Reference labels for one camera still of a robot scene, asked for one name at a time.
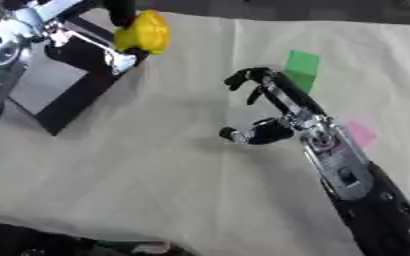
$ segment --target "green cube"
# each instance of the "green cube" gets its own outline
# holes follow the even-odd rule
[[[290,51],[284,73],[304,92],[309,93],[319,70],[320,56]]]

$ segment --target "yellow ball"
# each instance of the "yellow ball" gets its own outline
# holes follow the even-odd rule
[[[170,29],[163,16],[157,11],[142,11],[129,28],[115,32],[114,44],[118,51],[138,47],[151,54],[161,54],[169,46]]]

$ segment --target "robotic hand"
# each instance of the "robotic hand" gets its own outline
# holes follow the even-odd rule
[[[262,145],[297,132],[306,158],[319,171],[325,192],[361,251],[367,256],[410,256],[410,203],[349,132],[281,72],[244,69],[225,84],[235,91],[248,80],[258,84],[248,105],[264,95],[282,116],[256,122],[248,131],[226,127],[220,136]]]

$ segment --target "pink paper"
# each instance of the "pink paper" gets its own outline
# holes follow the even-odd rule
[[[350,120],[345,124],[345,127],[361,148],[367,148],[376,139],[376,134],[359,121]]]

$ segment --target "white tablecloth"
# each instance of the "white tablecloth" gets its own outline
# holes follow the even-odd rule
[[[101,12],[89,17],[106,24]],[[312,91],[378,135],[368,155],[410,199],[410,26],[166,14],[171,48],[58,137],[10,106],[0,122],[0,222],[110,240],[169,239],[203,255],[359,256],[297,140],[230,145],[225,125],[274,114],[222,80],[290,50],[322,57]]]

